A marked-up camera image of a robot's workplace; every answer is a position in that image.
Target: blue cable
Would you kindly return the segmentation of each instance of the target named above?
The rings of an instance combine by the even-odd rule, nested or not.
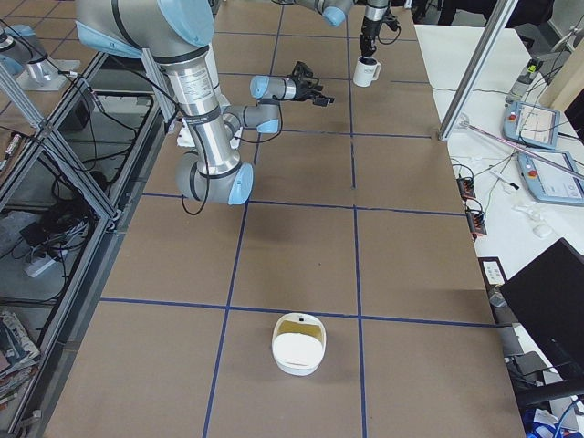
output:
[[[580,397],[578,397],[575,401],[573,401],[568,408],[566,408],[566,410],[564,411],[564,413],[562,413],[562,416],[559,417],[559,422],[558,422],[558,428],[556,429],[556,431],[554,432],[554,437],[553,438],[559,438],[559,431],[561,431],[562,429],[562,423],[564,422],[564,420],[566,419],[566,416],[568,415],[568,412],[570,412],[572,410],[572,408],[574,406],[576,406],[576,404],[580,401]]]

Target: black monitor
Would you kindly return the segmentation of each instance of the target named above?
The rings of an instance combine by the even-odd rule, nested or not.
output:
[[[528,397],[526,391],[523,399],[530,403],[517,397],[519,404],[584,393],[584,256],[559,239],[502,285],[501,293],[565,380]]]

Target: white container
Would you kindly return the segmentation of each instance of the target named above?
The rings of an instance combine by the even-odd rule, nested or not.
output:
[[[277,366],[288,374],[308,376],[325,355],[327,332],[318,318],[288,313],[278,320],[272,335],[272,354]]]

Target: container lid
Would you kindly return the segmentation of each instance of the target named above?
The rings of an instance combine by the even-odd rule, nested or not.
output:
[[[302,333],[283,333],[272,343],[274,358],[290,367],[314,367],[324,356],[320,341]]]

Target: bottle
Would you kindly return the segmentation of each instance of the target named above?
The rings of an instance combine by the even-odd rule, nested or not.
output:
[[[533,82],[533,79],[536,78],[536,74],[538,73],[539,69],[543,65],[543,61],[536,58],[529,59],[527,65],[523,68],[523,71],[513,84],[513,87],[507,94],[505,98],[505,102],[513,103],[516,100],[521,100],[527,91],[529,85]]]

